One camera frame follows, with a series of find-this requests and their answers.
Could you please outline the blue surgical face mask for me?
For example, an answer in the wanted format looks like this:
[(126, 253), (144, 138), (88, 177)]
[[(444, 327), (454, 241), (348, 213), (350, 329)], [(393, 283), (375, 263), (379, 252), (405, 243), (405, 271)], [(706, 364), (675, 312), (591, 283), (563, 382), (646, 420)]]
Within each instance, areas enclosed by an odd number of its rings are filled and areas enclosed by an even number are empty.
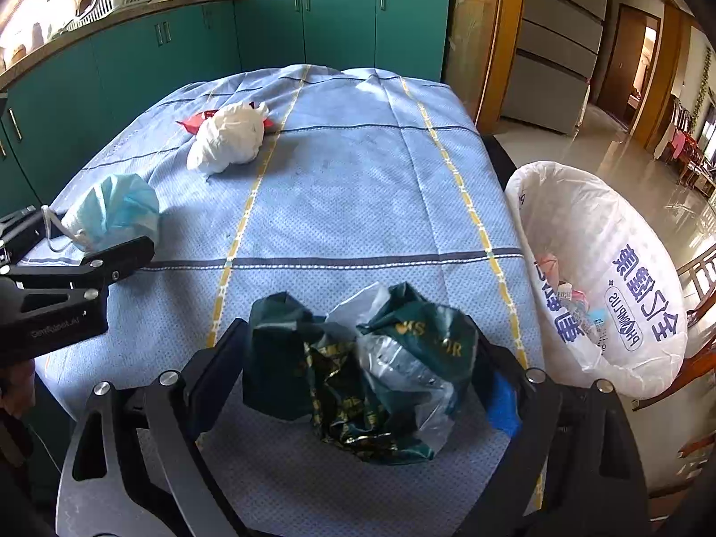
[[(46, 240), (64, 236), (81, 252), (96, 253), (138, 238), (159, 244), (160, 205), (155, 190), (136, 173), (95, 183), (60, 217), (41, 207)], [(61, 247), (52, 244), (53, 252)]]

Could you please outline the white plastic bag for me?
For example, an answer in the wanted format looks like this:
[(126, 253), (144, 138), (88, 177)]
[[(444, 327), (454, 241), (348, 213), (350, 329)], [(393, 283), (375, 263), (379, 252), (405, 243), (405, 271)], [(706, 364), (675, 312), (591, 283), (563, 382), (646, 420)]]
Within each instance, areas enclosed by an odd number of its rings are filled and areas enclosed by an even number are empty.
[(266, 103), (230, 103), (205, 120), (191, 148), (186, 166), (189, 171), (211, 176), (230, 165), (254, 161), (263, 142), (263, 119), (268, 118)]

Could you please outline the red snack wrapper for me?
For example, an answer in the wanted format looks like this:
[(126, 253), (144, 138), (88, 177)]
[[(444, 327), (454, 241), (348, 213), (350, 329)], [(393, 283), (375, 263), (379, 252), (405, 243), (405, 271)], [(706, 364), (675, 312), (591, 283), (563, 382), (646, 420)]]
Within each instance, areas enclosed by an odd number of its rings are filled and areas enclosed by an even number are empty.
[[(218, 109), (200, 111), (200, 113), (196, 113), (187, 119), (176, 121), (176, 123), (181, 125), (190, 135), (196, 136), (200, 129), (200, 126), (203, 125), (204, 121), (213, 118), (216, 115), (217, 111)], [(273, 121), (269, 118), (264, 118), (262, 122), (264, 128), (273, 128), (274, 126)]]

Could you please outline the dark green plastic bag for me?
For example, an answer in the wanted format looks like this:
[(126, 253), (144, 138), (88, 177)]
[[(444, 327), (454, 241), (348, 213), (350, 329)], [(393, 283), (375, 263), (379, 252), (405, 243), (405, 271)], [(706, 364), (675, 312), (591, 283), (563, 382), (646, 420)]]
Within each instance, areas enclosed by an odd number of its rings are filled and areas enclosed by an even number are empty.
[(243, 401), (310, 421), (363, 462), (433, 460), (448, 443), (477, 364), (481, 331), (407, 282), (377, 282), (319, 316), (286, 292), (254, 302)]

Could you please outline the teal kitchen cabinets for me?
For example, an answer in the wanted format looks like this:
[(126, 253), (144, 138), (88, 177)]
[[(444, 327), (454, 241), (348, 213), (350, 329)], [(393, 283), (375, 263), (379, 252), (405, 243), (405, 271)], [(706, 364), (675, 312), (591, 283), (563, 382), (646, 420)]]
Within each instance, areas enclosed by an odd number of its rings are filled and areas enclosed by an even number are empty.
[(50, 202), (183, 85), (312, 63), (439, 80), (452, 0), (177, 0), (60, 36), (1, 77), (1, 208)]

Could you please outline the white lined trash bin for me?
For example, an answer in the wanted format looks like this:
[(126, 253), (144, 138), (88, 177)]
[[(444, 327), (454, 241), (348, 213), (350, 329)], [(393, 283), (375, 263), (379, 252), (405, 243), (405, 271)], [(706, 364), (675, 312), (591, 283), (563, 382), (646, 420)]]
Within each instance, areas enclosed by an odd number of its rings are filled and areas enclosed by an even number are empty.
[(520, 167), (505, 196), (532, 282), (546, 371), (621, 395), (665, 392), (685, 359), (680, 280), (651, 226), (592, 173), (554, 161)]

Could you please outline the blue checked tablecloth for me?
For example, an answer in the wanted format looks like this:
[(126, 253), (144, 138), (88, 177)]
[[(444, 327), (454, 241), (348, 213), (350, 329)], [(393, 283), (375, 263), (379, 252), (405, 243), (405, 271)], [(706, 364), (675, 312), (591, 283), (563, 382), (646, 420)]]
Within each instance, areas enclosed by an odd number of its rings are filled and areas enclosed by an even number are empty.
[[(264, 102), (259, 154), (204, 176), (176, 121)], [(157, 193), (152, 265), (115, 285), (108, 331), (39, 359), (73, 416), (92, 387), (144, 385), (182, 366), (213, 327), (288, 292), (317, 314), (374, 282), (407, 282), (476, 322), (532, 366), (544, 362), (532, 286), (488, 153), (449, 87), (387, 70), (310, 65), (182, 87), (138, 115), (55, 196), (65, 210), (95, 183), (136, 173)], [(374, 465), (302, 422), (227, 400), (201, 442), (247, 526), (280, 536), (449, 536), (508, 439), (469, 395), (434, 460)]]

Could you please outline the grey refrigerator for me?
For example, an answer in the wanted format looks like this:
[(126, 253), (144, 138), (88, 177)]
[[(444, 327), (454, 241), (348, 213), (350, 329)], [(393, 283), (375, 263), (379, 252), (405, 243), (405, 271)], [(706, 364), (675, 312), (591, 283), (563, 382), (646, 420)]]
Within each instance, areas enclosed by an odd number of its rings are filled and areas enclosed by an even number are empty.
[(607, 0), (523, 0), (506, 119), (571, 135), (600, 51)]

